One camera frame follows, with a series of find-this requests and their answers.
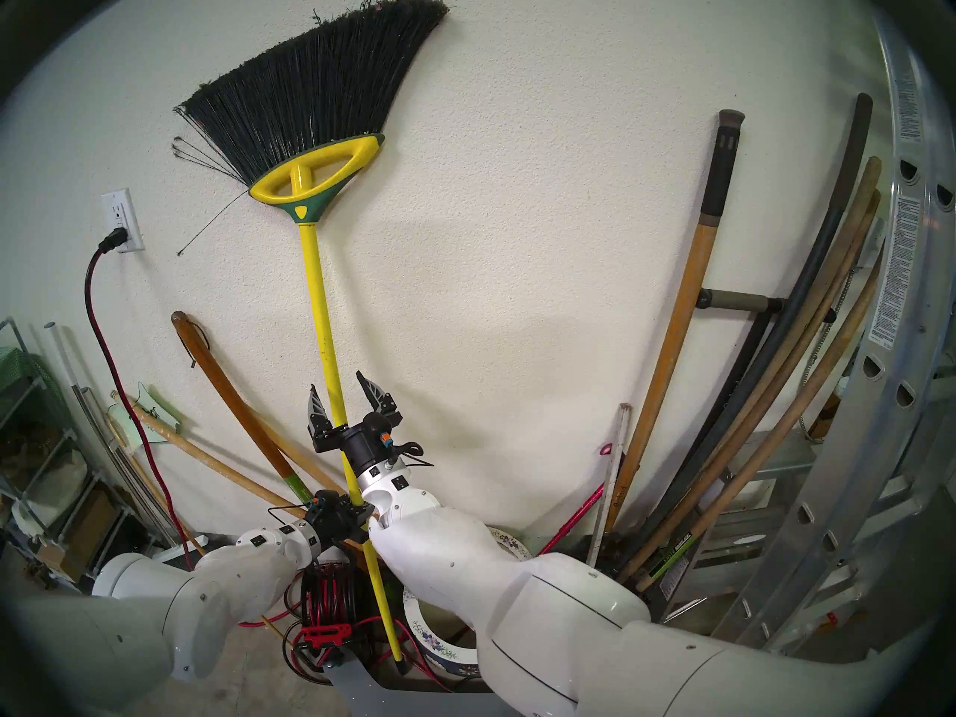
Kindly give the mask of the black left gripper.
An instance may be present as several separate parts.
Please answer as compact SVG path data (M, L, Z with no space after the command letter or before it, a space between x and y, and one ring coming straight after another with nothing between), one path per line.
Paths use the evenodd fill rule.
M310 526L321 551L346 542L363 545L369 540L366 527L374 505L352 503L350 496L334 490L318 490L310 502Z

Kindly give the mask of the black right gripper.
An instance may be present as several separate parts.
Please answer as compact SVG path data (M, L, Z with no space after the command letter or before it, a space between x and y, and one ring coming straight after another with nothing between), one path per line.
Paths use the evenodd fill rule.
M311 384L307 400L307 430L314 452L339 450L353 473L361 475L372 466L394 460L390 435L392 429L403 421L403 415L391 393L367 379L360 370L357 370L356 377L373 412L383 416L387 422L361 422L333 427L316 386Z

